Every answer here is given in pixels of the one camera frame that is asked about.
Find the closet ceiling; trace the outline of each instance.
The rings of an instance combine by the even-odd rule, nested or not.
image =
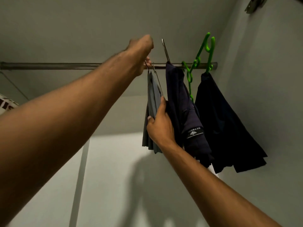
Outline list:
[[[0,61],[99,63],[130,38],[151,34],[152,61],[192,62],[205,34],[217,42],[236,0],[1,0]],[[29,97],[58,88],[88,71],[6,71]],[[145,95],[146,76],[125,96]]]

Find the metal hinge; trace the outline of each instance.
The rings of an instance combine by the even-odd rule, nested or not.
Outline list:
[[[247,14],[252,14],[258,7],[262,8],[267,0],[251,0],[245,9]]]

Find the clothing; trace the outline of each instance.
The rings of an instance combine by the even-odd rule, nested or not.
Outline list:
[[[149,116],[155,118],[161,103],[161,96],[163,95],[151,72],[147,74],[147,95],[148,101],[145,113],[142,146],[148,146],[149,150],[154,150],[154,153],[162,153],[160,148],[149,137],[146,129],[148,123],[147,118]]]
[[[226,166],[242,172],[266,164],[264,150],[245,129],[210,74],[202,74],[195,104],[212,150],[214,171]]]
[[[204,136],[194,104],[184,84],[184,73],[171,63],[166,63],[168,114],[172,121],[176,143],[202,165],[209,167],[213,159]]]
[[[0,94],[0,115],[15,107],[18,107],[17,103]]]

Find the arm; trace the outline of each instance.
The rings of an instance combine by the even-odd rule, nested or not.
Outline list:
[[[191,194],[211,227],[281,227],[277,222],[212,174],[174,139],[162,97],[155,120],[149,117],[147,131]]]
[[[150,36],[82,78],[0,116],[0,226],[84,145],[144,69]]]

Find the closet rod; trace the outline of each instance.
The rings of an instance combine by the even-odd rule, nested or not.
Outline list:
[[[0,63],[0,70],[93,70],[102,63]],[[216,70],[217,62],[211,63]],[[186,69],[182,64],[174,66]],[[155,69],[165,69],[166,63],[154,63]],[[197,69],[206,69],[207,63],[200,63]]]

